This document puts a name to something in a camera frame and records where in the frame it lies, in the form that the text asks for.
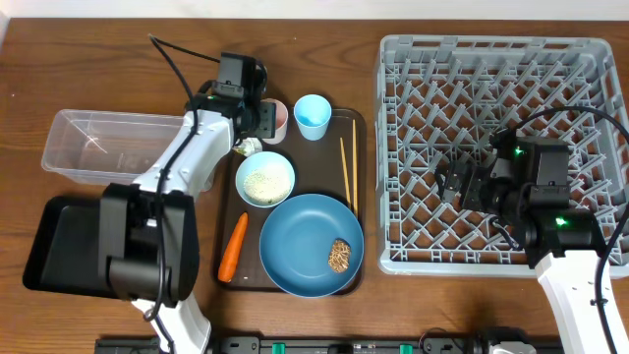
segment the brown tray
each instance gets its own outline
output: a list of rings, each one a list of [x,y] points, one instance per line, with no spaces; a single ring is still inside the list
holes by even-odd
[[[310,142],[302,137],[295,119],[289,117],[289,126],[284,141],[272,146],[263,144],[265,151],[281,153],[295,168],[295,188],[288,198],[302,194],[317,193],[332,197],[346,204],[345,183],[343,178],[343,164],[341,160],[341,146],[339,138],[343,138],[345,157],[347,159],[350,194],[352,193],[352,121],[356,121],[356,149],[358,155],[358,202],[359,222],[364,228],[366,179],[367,174],[367,128],[365,120],[351,109],[333,109],[330,124],[325,136],[319,141]],[[234,180],[236,171],[245,158],[232,153],[229,157],[228,173],[226,174],[226,188],[223,193],[223,209],[219,230],[222,232],[214,247],[213,277],[218,281],[218,267],[232,231],[238,218],[243,212],[249,214],[249,226],[243,242],[243,248],[238,262],[238,268],[230,283],[223,283],[231,290],[249,290],[265,292],[281,292],[282,290],[266,275],[259,259],[259,234],[264,222],[273,208],[260,208],[245,203],[238,192]],[[354,291],[361,283],[363,268],[361,267],[346,287],[334,295],[345,295]]]

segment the gray dish rack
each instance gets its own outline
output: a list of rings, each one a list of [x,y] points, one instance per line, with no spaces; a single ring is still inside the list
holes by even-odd
[[[535,276],[490,215],[440,202],[434,168],[490,163],[491,132],[553,106],[592,106],[629,127],[611,48],[597,38],[389,35],[374,80],[378,264],[390,274]],[[561,112],[521,134],[570,144],[571,206],[593,210],[611,236],[629,201],[618,132],[590,113]],[[628,262],[621,237],[611,276],[629,275]]]

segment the green connector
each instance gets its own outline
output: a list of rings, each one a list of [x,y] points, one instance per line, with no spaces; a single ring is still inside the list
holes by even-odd
[[[413,345],[411,345],[411,344],[401,344],[400,345],[400,354],[413,354]]]
[[[285,352],[286,352],[286,344],[273,343],[273,348],[271,349],[272,354],[284,354]]]

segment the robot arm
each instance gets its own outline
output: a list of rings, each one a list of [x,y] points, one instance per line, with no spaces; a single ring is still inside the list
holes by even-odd
[[[163,193],[179,191],[192,196],[195,200],[201,190],[211,188],[214,168],[218,161],[232,149],[234,145],[233,120],[219,112],[199,110],[199,128],[197,136],[186,145],[182,154],[175,160],[166,179]],[[184,116],[184,124],[166,151],[157,161],[138,177],[134,184],[141,191],[155,193],[161,168],[166,164],[182,141],[190,134],[193,127],[193,112]]]
[[[515,240],[548,297],[566,353],[608,353],[597,309],[595,273],[606,244],[594,214],[569,208],[567,144],[526,137],[497,149],[489,167],[454,162],[436,171],[440,197],[451,202],[460,192],[462,208],[495,214],[513,226]],[[629,352],[629,340],[616,307],[607,267],[602,278],[605,312],[616,350]]]
[[[167,290],[164,306],[150,323],[161,350],[168,353],[203,354],[209,340],[209,321],[192,293],[200,262],[194,202],[209,189],[214,168],[236,140],[274,134],[275,105],[260,102],[266,73],[258,61],[224,53],[218,80],[209,83],[212,94],[200,92],[189,102],[182,128],[153,166],[131,186],[107,187],[100,203],[99,275],[144,314],[152,311],[159,293],[154,257],[163,237]],[[199,123],[190,138],[192,109]],[[157,196],[160,174],[173,156]],[[163,205],[161,217],[155,213],[156,198]],[[158,222],[162,235],[156,231]]]
[[[595,269],[600,258],[595,251],[566,251],[564,257],[546,255],[535,267],[538,282],[554,313],[566,353],[608,353],[595,298]],[[629,340],[611,291],[605,268],[605,312],[618,353],[629,353]]]

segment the wooden table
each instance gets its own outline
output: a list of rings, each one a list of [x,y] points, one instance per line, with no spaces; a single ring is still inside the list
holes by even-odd
[[[217,183],[200,196],[201,267],[195,294],[215,333],[419,337],[433,326],[470,332],[511,325],[532,335],[557,335],[550,306],[533,279],[391,276],[378,269],[375,54],[380,39],[394,33],[602,37],[614,50],[629,95],[629,23],[15,19],[0,54],[0,353],[89,353],[100,336],[153,334],[129,303],[28,291],[22,285],[45,203],[66,192],[97,196],[102,190],[41,169],[55,113],[76,108],[180,114],[184,91],[146,38],[149,32],[203,53],[256,56],[268,67],[268,96],[290,104],[304,94],[323,92],[334,106],[354,108],[368,121],[365,279],[350,296],[304,300],[219,289],[210,277],[210,261],[223,186]],[[193,88],[217,73],[215,64],[172,55]],[[613,285],[629,327],[629,279]]]

